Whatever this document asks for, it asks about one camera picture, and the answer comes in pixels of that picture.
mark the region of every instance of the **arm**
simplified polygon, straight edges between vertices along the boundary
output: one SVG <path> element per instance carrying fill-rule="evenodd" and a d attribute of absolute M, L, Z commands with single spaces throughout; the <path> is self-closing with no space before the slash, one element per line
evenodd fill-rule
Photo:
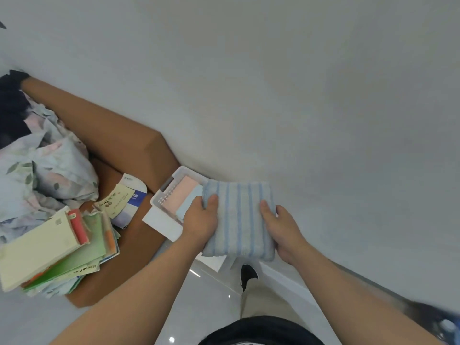
<path fill-rule="evenodd" d="M 281 259 L 300 273 L 342 344 L 439 345 L 433 335 L 373 296 L 314 249 L 285 208 L 276 206 L 275 217 L 263 201 L 260 210 Z"/>
<path fill-rule="evenodd" d="M 154 344 L 193 260 L 217 227 L 217 196 L 207 209 L 196 197 L 181 237 L 157 259 L 107 295 L 51 344 Z"/>

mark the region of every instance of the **blue label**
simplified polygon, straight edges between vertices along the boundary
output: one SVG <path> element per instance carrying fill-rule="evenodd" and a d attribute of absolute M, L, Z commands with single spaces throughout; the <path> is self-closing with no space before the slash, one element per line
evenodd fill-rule
<path fill-rule="evenodd" d="M 141 205 L 142 201 L 144 200 L 145 195 L 147 195 L 145 192 L 135 190 L 134 194 L 131 196 L 131 198 L 129 199 L 128 203 L 130 205 L 139 207 Z"/>

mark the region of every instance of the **forearm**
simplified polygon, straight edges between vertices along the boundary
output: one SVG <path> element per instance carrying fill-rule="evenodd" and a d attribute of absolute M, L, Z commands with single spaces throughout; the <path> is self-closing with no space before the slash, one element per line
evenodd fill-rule
<path fill-rule="evenodd" d="M 438 345 L 411 319 L 365 290 L 308 243 L 293 264 L 344 345 Z"/>
<path fill-rule="evenodd" d="M 202 247 L 180 237 L 58 336 L 60 344 L 154 344 Z"/>

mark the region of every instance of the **leg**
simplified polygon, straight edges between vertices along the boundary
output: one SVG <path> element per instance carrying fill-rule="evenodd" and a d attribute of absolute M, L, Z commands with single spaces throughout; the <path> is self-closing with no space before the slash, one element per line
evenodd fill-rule
<path fill-rule="evenodd" d="M 241 297 L 240 316 L 275 316 L 307 328 L 291 305 L 257 278 L 247 282 Z"/>

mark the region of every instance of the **person's left hand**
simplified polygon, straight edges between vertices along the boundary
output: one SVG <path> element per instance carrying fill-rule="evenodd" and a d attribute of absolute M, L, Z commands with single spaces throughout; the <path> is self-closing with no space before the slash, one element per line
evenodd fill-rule
<path fill-rule="evenodd" d="M 207 208 L 203 209 L 203 198 L 195 197 L 189 209 L 184 216 L 184 225 L 182 228 L 182 236 L 189 240 L 196 241 L 203 248 L 214 234 L 217 228 L 217 207 L 219 198 L 217 195 L 212 195 L 207 203 Z"/>

